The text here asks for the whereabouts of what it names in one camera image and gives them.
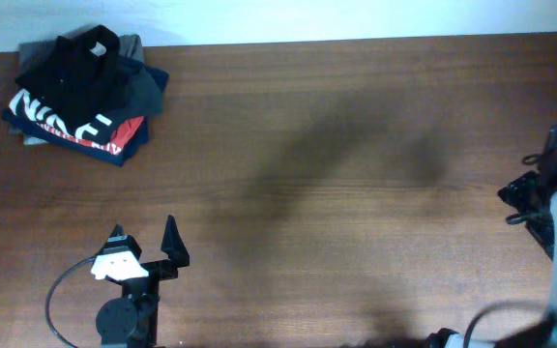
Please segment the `black t-shirt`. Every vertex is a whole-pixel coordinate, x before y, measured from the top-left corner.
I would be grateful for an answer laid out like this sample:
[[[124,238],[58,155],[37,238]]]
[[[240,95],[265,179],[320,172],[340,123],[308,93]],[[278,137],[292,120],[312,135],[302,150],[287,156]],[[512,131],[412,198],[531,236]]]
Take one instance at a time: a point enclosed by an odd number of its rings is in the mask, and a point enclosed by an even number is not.
[[[44,62],[15,83],[75,130],[127,99],[128,76],[118,69],[120,41],[98,25],[72,39],[59,36]]]

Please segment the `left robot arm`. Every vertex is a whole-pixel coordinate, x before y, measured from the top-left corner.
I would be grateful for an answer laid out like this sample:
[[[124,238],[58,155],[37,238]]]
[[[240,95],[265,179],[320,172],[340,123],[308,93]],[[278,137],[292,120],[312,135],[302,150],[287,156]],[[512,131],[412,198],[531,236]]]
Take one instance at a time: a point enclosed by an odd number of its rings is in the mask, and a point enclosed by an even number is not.
[[[102,347],[145,348],[157,345],[160,283],[178,277],[190,255],[169,215],[161,241],[162,260],[142,263],[142,249],[117,225],[96,255],[91,274],[121,287],[118,298],[106,302],[96,316]]]

